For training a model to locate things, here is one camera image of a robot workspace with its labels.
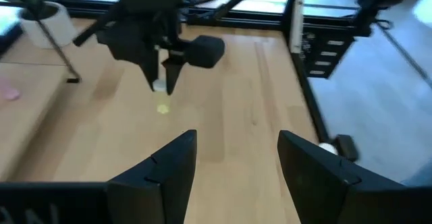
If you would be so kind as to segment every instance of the white cup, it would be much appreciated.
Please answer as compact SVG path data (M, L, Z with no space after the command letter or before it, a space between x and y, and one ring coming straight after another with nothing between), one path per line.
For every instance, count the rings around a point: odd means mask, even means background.
M41 22L48 28L51 36L60 47L70 44L76 36L77 31L72 24L67 9L55 2L46 1L45 4L57 7L57 13L50 18L41 20ZM25 9L22 9L18 14L22 30L28 35L35 46L42 49L52 49L53 46L43 33L38 23L36 21L25 20L22 18L24 12Z

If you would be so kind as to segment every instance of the yellow object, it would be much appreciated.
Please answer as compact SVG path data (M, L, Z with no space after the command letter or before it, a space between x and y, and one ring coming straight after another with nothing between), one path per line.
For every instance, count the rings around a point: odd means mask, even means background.
M156 110L158 113L169 113L170 98L167 94L167 84L164 80L155 80L153 82L153 89L155 89Z

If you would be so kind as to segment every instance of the black metal frame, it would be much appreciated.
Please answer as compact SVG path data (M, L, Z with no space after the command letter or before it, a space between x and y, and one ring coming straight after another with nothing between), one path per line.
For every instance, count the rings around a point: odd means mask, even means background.
M69 14L73 18L88 18L95 19L105 13L113 2L106 1L90 1L90 0L52 0L64 5ZM188 25L197 26L221 26L231 28L259 29L259 30L277 30L283 33L286 40L288 50L292 57L292 61L298 76L304 99L306 101L310 117L315 127L317 139L319 142L329 142L329 134L325 127L319 107L317 105L313 90L308 82L308 74L306 68L299 58L299 54L295 54L290 50L290 33L291 19L294 0L287 0L286 8L283 14L280 13L264 13L250 11L230 11L225 17L220 20L195 19L191 22L186 22ZM205 13L212 9L203 7L194 7L190 9L192 13ZM320 23L320 24L338 24L345 22L340 18L323 18L317 16L305 16L305 23ZM18 25L14 26L5 36L0 36L0 54L3 54L12 43L21 35L21 29Z

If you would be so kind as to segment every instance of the pink object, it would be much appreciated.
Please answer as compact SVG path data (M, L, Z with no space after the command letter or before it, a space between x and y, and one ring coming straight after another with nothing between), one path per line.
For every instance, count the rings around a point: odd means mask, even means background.
M20 97L20 92L13 88L8 79L0 78L0 92L6 100L16 100Z

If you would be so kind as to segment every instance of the gray floor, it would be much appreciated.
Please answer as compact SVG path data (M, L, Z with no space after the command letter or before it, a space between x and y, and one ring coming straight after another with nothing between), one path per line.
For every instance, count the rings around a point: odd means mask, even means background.
M432 75L432 28L414 18L416 0L381 14L395 23L399 43ZM355 6L354 0L305 3ZM336 15L341 11L308 10ZM401 181L432 157L432 89L375 28L359 38L330 80L310 79L332 136L349 134L360 150L359 165Z

